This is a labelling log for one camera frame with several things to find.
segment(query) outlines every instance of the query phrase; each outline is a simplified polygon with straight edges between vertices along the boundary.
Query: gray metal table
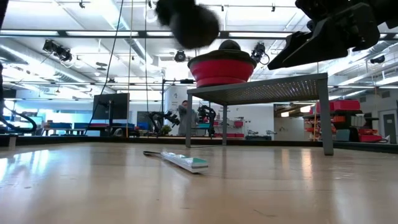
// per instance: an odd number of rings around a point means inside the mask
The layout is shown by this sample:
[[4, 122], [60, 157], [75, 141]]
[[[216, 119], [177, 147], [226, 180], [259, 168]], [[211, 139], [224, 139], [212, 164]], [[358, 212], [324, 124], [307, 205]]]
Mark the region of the gray metal table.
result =
[[[223, 145], [226, 145], [229, 105], [320, 100], [323, 150], [325, 155], [333, 155], [327, 73], [196, 88], [188, 90], [187, 93], [187, 124], [191, 123], [193, 96], [223, 106]], [[191, 131], [191, 127], [187, 126], [185, 139], [187, 147], [191, 147]]]

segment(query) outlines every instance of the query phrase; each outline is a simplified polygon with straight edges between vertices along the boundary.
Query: shelf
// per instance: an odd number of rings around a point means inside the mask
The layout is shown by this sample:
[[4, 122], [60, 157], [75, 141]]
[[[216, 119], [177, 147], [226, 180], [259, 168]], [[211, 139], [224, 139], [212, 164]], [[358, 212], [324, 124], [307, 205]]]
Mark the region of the shelf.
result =
[[[344, 111], [340, 111], [340, 110], [338, 110], [338, 111], [332, 111], [332, 112], [330, 112], [330, 116], [334, 116], [334, 115], [347, 115], [347, 114], [351, 114], [351, 115], [356, 115], [356, 114], [363, 114], [363, 112], [362, 111], [346, 111], [346, 110], [344, 110]], [[306, 115], [306, 116], [303, 116], [303, 118], [304, 119], [313, 119], [313, 118], [315, 118], [315, 115], [314, 114], [311, 114], [311, 115]]]
[[241, 84], [221, 85], [188, 90], [188, 94], [219, 105], [248, 105], [317, 100], [319, 80], [327, 73], [276, 78]]

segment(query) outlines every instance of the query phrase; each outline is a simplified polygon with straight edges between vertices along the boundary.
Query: computer monitor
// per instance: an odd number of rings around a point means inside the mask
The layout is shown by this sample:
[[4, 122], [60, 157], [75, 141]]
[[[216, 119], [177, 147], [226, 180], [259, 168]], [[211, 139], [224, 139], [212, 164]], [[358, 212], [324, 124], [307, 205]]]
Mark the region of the computer monitor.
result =
[[130, 94], [103, 94], [94, 96], [93, 103], [93, 119], [109, 119], [109, 102], [113, 101], [113, 117], [112, 119], [127, 119], [129, 111]]

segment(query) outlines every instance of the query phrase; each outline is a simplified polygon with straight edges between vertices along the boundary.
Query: wooden floor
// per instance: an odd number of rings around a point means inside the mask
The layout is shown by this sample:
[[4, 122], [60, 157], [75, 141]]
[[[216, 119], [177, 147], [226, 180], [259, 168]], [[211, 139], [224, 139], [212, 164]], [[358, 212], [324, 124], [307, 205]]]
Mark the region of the wooden floor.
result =
[[[0, 153], [0, 223], [398, 223], [398, 158], [286, 147], [83, 143]], [[207, 159], [193, 175], [142, 155]]]

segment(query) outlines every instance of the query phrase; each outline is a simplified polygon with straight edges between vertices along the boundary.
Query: table leg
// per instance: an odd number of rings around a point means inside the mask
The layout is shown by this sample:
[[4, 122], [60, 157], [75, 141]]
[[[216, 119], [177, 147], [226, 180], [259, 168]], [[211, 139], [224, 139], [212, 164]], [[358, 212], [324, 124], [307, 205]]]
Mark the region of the table leg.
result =
[[185, 146], [191, 147], [192, 134], [192, 94], [188, 94], [188, 108], [187, 108], [187, 130], [185, 131]]
[[226, 113], [228, 111], [228, 106], [224, 105], [223, 108], [223, 146], [226, 146], [226, 127], [227, 127], [227, 117]]
[[318, 81], [318, 94], [319, 104], [321, 108], [321, 129], [322, 129], [322, 143], [323, 152], [326, 156], [332, 156], [334, 154], [333, 149], [333, 136], [331, 132], [330, 122], [330, 105], [329, 105], [329, 92], [328, 92], [328, 80]]

